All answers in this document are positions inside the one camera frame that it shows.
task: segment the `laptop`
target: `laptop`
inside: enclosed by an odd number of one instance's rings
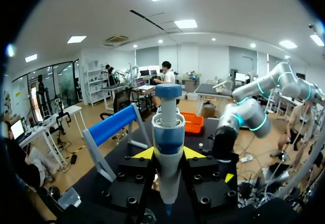
[[[136,84],[137,84],[138,89],[142,89],[142,90],[150,90],[152,88],[155,88],[154,85],[146,85],[143,78],[137,78]]]
[[[25,130],[22,126],[21,120],[16,121],[14,124],[10,127],[12,134],[14,135],[14,139],[20,143],[25,139]]]

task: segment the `white table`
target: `white table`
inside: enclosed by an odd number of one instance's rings
[[[112,85],[112,86],[108,86],[108,87],[102,88],[103,98],[104,98],[104,104],[105,104],[106,110],[108,110],[108,111],[114,111],[114,108],[111,108],[111,107],[108,107],[108,106],[114,103],[115,90],[120,89],[120,88],[125,88],[125,87],[127,87],[127,84],[118,84],[118,85]],[[107,101],[106,101],[106,98],[107,98],[106,94],[107,94],[107,92],[109,92],[111,94],[111,98],[112,98],[112,102],[109,103],[109,104],[107,104]]]
[[[56,144],[54,143],[54,140],[46,126],[39,126],[34,132],[31,133],[31,135],[29,135],[27,138],[25,138],[23,141],[21,141],[19,146],[21,148],[25,147],[27,144],[29,144],[32,141],[33,138],[38,137],[39,135],[43,135],[43,138],[44,138],[47,146],[49,147],[50,151],[52,152],[55,160],[60,165],[60,167],[63,168],[63,164],[66,166],[67,162],[63,158],[63,156],[60,153],[59,149],[57,148]]]
[[[285,118],[288,114],[289,107],[295,107],[295,106],[299,106],[302,104],[301,102],[299,102],[297,100],[292,100],[291,97],[280,95],[278,93],[276,95],[279,97],[278,109],[276,111],[276,119],[278,119],[278,120],[285,120]],[[286,104],[284,116],[279,116],[281,103]]]
[[[216,100],[218,100],[217,109],[220,111],[220,113],[223,112],[224,107],[226,106],[226,100],[232,98],[229,95],[217,94],[213,86],[214,84],[201,83],[194,91],[194,93],[198,94],[197,115],[201,114],[202,105],[205,97],[214,97]]]
[[[77,120],[77,117],[76,117],[76,113],[77,112],[79,112],[79,114],[80,114],[80,117],[81,117],[81,120],[82,120],[82,123],[83,123],[83,126],[85,127],[85,129],[86,129],[86,124],[85,124],[85,121],[84,121],[84,119],[83,119],[83,116],[82,116],[82,113],[81,113],[81,107],[80,106],[69,106],[69,107],[67,107],[67,108],[65,108],[64,110],[63,110],[63,113],[66,113],[66,112],[68,112],[69,114],[70,114],[70,116],[74,116],[74,118],[75,118],[75,121],[76,121],[76,124],[77,124],[77,127],[78,127],[78,130],[79,130],[79,133],[80,133],[80,135],[81,135],[81,137],[83,138],[83,136],[82,136],[82,132],[81,132],[81,130],[80,130],[80,127],[79,127],[79,124],[78,124],[78,120]],[[54,126],[55,124],[56,124],[56,118],[58,117],[59,115],[57,114],[57,113],[55,113],[54,115],[52,115],[52,121],[50,122],[50,123],[48,123],[47,125],[46,125],[46,128],[50,128],[50,127],[52,127],[52,126]]]

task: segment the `black t-shirt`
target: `black t-shirt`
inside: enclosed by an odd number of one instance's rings
[[[16,140],[4,139],[4,141],[7,146],[9,160],[14,168],[14,171],[29,186],[39,188],[41,179],[37,166],[33,164],[26,164],[26,153],[22,148],[20,148]]]

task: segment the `man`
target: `man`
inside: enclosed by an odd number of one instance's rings
[[[53,164],[35,147],[33,147],[30,154],[27,155],[24,150],[20,148],[16,140],[14,140],[10,123],[7,121],[3,122],[3,127],[5,127],[3,132],[7,133],[7,135],[3,136],[8,157],[18,177],[33,188],[43,186],[45,177],[49,180],[53,180],[51,175],[57,172],[60,167],[59,164]]]
[[[281,135],[278,142],[278,149],[274,150],[271,153],[271,157],[278,156],[281,153],[283,146],[288,143],[293,144],[295,142],[294,151],[298,151],[301,148],[303,142],[306,143],[304,146],[306,147],[308,144],[307,140],[309,140],[311,137],[314,125],[314,116],[311,111],[311,107],[312,104],[308,101],[304,102],[302,105],[294,107],[290,119],[286,125],[286,132]],[[300,155],[297,155],[297,162],[295,165],[297,165],[297,163],[300,161],[302,152]]]
[[[107,87],[117,84],[117,80],[112,75],[113,70],[114,70],[114,68],[111,67],[110,65],[105,66],[105,73],[107,73],[108,79],[109,79],[109,81],[107,81]]]
[[[175,74],[172,70],[170,70],[170,68],[172,67],[172,65],[170,64],[169,61],[164,61],[162,63],[162,71],[164,72],[165,74],[165,78],[164,78],[164,81],[161,81],[157,78],[155,78],[153,81],[157,84],[161,84],[161,83],[175,83]],[[152,98],[152,102],[153,104],[156,106],[156,110],[157,108],[159,107],[159,104],[156,100],[155,97]]]

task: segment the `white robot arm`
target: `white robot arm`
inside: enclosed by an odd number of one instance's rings
[[[275,87],[279,87],[283,95],[325,105],[325,95],[316,84],[297,79],[290,66],[281,62],[269,74],[233,91],[236,104],[228,104],[220,118],[212,149],[215,157],[225,157],[232,150],[242,125],[247,126],[258,138],[269,133],[269,118],[257,101],[249,97],[264,94]]]

